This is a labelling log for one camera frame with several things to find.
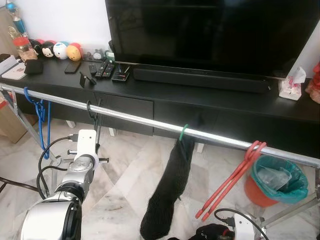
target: remote control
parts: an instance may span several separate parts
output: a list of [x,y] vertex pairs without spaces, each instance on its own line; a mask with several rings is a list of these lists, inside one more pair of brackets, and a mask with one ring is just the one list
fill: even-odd
[[109,79],[111,77],[111,74],[114,71],[114,69],[115,69],[115,65],[113,63],[108,63],[108,65],[106,66],[106,68],[102,74],[102,77]]
[[129,73],[130,72],[119,72],[119,71],[116,71],[112,76],[112,81],[113,82],[124,83],[125,81],[127,81]]
[[102,63],[99,67],[99,69],[96,71],[96,74],[94,75],[97,79],[100,79],[102,77],[102,74],[104,74],[104,71],[109,63],[109,60],[105,60],[104,63]]
[[93,64],[93,63],[90,63],[89,64],[89,70],[90,70],[91,75],[95,75],[97,73],[96,65]]

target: silver rail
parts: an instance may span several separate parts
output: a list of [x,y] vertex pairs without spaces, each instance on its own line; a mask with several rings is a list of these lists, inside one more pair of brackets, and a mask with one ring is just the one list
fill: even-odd
[[[2,90],[6,90],[10,92],[14,91],[19,94],[24,94],[23,88],[0,83],[0,91]],[[77,109],[82,109],[85,111],[87,110],[86,103],[82,103],[82,102],[78,102],[78,101],[74,101],[74,100],[70,100],[70,99],[66,99],[58,96],[52,96],[49,94],[40,93],[36,91],[31,91],[31,90],[29,90],[28,93],[30,96],[35,98],[44,99],[57,104],[62,104],[62,105],[74,107]],[[176,125],[164,123],[161,121],[156,121],[156,120],[147,119],[147,118],[143,118],[135,115],[130,115],[130,114],[114,111],[111,109],[107,109],[107,108],[103,108],[95,105],[90,105],[90,110],[94,113],[98,113],[101,115],[115,117],[118,119],[123,119],[130,122],[135,122],[138,124],[143,124],[150,127],[168,130],[176,133],[181,133],[181,131],[183,130],[182,126],[176,126]],[[211,134],[203,131],[198,131],[190,128],[185,129],[184,134],[195,137],[195,138],[207,140],[212,143],[222,144],[227,147],[232,147],[232,148],[237,148],[242,150],[246,150],[251,146],[250,142],[235,140],[232,138],[223,137],[223,136],[219,136],[219,135],[215,135],[215,134]],[[268,146],[264,147],[261,150],[261,153],[265,155],[281,158],[281,159],[287,159],[298,164],[320,168],[320,159],[318,158],[304,156],[304,155],[300,155],[300,154],[296,154],[288,151],[283,151],[283,150],[279,150],[279,149],[268,147]]]

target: television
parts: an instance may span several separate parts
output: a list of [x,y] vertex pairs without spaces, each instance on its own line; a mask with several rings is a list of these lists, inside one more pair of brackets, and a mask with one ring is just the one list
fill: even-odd
[[283,77],[319,0],[105,0],[117,62]]

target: tissue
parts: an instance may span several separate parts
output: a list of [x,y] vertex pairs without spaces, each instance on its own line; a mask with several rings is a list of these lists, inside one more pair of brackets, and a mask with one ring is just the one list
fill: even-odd
[[298,100],[301,97],[301,84],[306,80],[306,72],[298,67],[293,76],[287,76],[279,81],[279,96],[286,99]]

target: black wallet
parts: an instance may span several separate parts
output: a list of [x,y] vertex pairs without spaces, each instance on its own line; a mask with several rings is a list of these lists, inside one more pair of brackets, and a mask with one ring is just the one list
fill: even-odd
[[41,74],[44,70],[44,64],[39,59],[28,59],[25,61],[25,74]]

